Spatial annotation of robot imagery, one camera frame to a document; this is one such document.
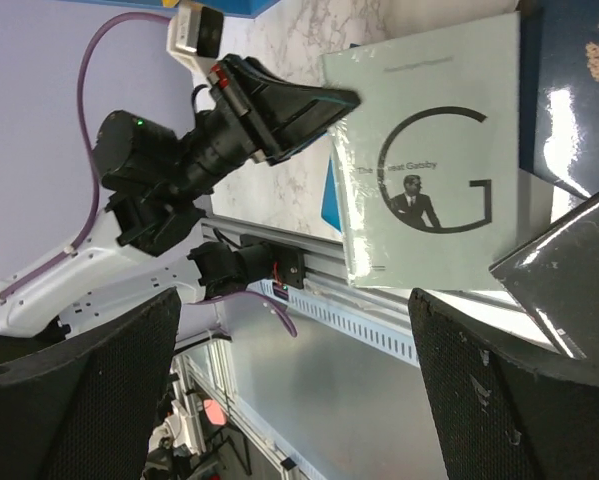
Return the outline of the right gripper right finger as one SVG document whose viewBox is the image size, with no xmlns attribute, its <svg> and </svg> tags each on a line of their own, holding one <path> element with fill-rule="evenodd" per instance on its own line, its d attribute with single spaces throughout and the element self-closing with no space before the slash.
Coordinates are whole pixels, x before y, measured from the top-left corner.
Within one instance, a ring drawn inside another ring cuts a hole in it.
<svg viewBox="0 0 599 480">
<path fill-rule="evenodd" d="M 599 366 L 415 289 L 408 310 L 451 479 L 599 479 Z"/>
</svg>

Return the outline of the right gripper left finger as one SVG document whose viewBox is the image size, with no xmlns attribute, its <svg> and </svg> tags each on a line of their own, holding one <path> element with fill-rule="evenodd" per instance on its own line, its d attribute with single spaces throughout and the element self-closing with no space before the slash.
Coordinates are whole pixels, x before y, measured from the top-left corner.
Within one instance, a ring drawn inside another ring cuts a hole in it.
<svg viewBox="0 0 599 480">
<path fill-rule="evenodd" d="M 181 311 L 167 289 L 0 365 L 0 479 L 138 479 Z"/>
</svg>

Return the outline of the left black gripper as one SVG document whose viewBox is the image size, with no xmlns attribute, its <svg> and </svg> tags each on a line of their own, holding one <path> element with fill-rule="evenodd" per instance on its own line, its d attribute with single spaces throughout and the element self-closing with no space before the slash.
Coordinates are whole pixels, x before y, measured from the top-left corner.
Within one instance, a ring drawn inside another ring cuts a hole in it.
<svg viewBox="0 0 599 480">
<path fill-rule="evenodd" d="M 283 163 L 360 106 L 355 91 L 292 83 L 235 54 L 214 64 L 208 82 L 215 106 L 180 140 L 180 190 L 210 190 L 250 159 Z"/>
</svg>

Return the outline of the pale grey Gatsby book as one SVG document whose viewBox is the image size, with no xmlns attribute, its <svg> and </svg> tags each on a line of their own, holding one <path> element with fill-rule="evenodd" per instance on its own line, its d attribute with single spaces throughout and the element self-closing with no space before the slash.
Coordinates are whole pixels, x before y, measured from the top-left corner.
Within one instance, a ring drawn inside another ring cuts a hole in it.
<svg viewBox="0 0 599 480">
<path fill-rule="evenodd" d="M 520 15 L 326 54 L 358 93 L 330 132 L 348 283 L 495 291 L 490 266 L 550 222 L 519 160 Z"/>
</svg>

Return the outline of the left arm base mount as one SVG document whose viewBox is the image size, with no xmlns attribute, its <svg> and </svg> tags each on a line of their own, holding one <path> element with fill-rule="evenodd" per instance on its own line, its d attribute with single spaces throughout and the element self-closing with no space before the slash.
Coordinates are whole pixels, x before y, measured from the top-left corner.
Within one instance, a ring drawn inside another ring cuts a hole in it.
<svg viewBox="0 0 599 480">
<path fill-rule="evenodd" d="M 263 261 L 259 270 L 267 273 L 265 279 L 270 280 L 270 294 L 273 298 L 287 302 L 290 299 L 290 288 L 304 288 L 306 268 L 300 248 L 252 234 L 242 234 L 240 246 L 247 250 L 248 259 Z"/>
</svg>

